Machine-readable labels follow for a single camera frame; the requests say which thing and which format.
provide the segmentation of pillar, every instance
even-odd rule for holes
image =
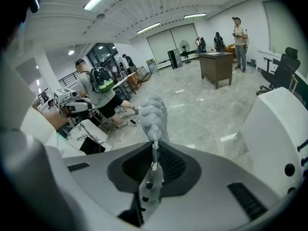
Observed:
[[[61,88],[56,75],[49,64],[43,45],[40,42],[33,43],[33,53],[36,64],[39,66],[40,75],[44,78],[51,93]]]

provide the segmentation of shoe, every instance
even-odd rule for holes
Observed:
[[[127,121],[122,121],[122,123],[119,124],[119,126],[117,126],[118,128],[123,128],[126,127],[128,125]]]
[[[133,110],[135,111],[135,115],[139,114],[139,107],[134,106]]]

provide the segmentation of black office chair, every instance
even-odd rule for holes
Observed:
[[[276,59],[270,60],[264,57],[264,59],[268,61],[267,71],[262,70],[261,74],[264,79],[266,79],[270,83],[270,85],[269,87],[261,86],[260,89],[265,90],[258,91],[257,95],[274,90],[275,88],[279,87],[285,87],[287,89],[289,88],[292,74],[294,74],[300,66],[300,61],[297,59],[297,52],[298,50],[287,47],[285,49],[286,54],[282,54],[280,61]],[[269,72],[270,62],[273,62],[273,64],[278,65],[274,74]]]

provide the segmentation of railing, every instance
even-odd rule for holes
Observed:
[[[80,74],[79,72],[75,71],[75,72],[65,76],[64,78],[60,79],[59,83],[60,83],[61,87],[70,86],[70,85],[73,85],[74,83],[76,83],[77,82],[77,76],[79,74]],[[43,93],[46,93],[47,98],[44,99],[42,97]],[[40,108],[44,103],[48,102],[48,100],[50,100],[52,98],[53,98],[53,93],[51,93],[49,91],[49,89],[47,88],[38,96],[38,99],[35,100],[34,104],[38,108]]]

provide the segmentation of marble floor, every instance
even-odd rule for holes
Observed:
[[[233,69],[232,84],[228,84],[229,80],[220,81],[216,90],[207,79],[201,79],[199,60],[192,60],[182,68],[168,67],[153,74],[130,101],[138,105],[148,96],[160,96],[167,107],[172,143],[223,156],[253,174],[251,156],[238,131],[253,107],[259,86],[269,83],[247,66],[246,73]],[[175,94],[180,89],[184,92]],[[126,114],[135,117],[133,111]],[[125,128],[109,130],[106,142],[115,150],[143,141],[148,140],[140,125],[129,122]]]

